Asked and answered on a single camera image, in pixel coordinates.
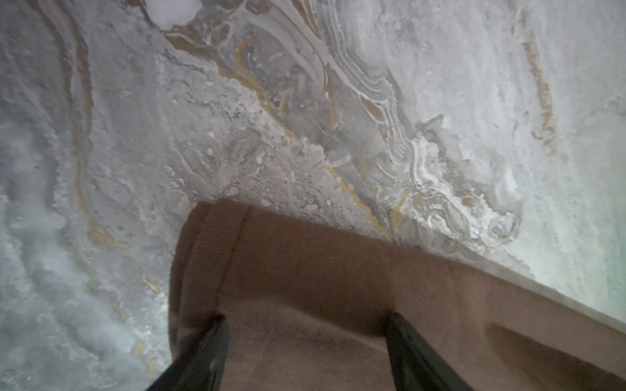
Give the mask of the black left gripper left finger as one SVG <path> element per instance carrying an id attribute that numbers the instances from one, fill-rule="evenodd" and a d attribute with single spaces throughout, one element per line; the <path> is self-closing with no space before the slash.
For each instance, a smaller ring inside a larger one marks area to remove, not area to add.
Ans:
<path id="1" fill-rule="evenodd" d="M 192 345 L 159 376 L 147 391 L 218 391 L 230 342 L 226 318 L 219 314 Z"/>

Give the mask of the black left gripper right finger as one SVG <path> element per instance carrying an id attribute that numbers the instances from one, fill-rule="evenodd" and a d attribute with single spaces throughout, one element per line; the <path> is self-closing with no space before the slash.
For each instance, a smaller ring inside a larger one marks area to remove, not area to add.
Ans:
<path id="1" fill-rule="evenodd" d="M 385 337 L 396 390 L 472 390 L 402 315 L 388 315 Z"/>

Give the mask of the brown trousers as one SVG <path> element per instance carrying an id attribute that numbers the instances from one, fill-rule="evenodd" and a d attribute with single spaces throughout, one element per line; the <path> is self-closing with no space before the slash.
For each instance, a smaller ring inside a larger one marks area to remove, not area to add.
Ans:
<path id="1" fill-rule="evenodd" d="M 475 390 L 625 387 L 622 332 L 460 262 L 225 199 L 181 231 L 171 354 L 223 315 L 224 390 L 392 390 L 393 313 Z"/>

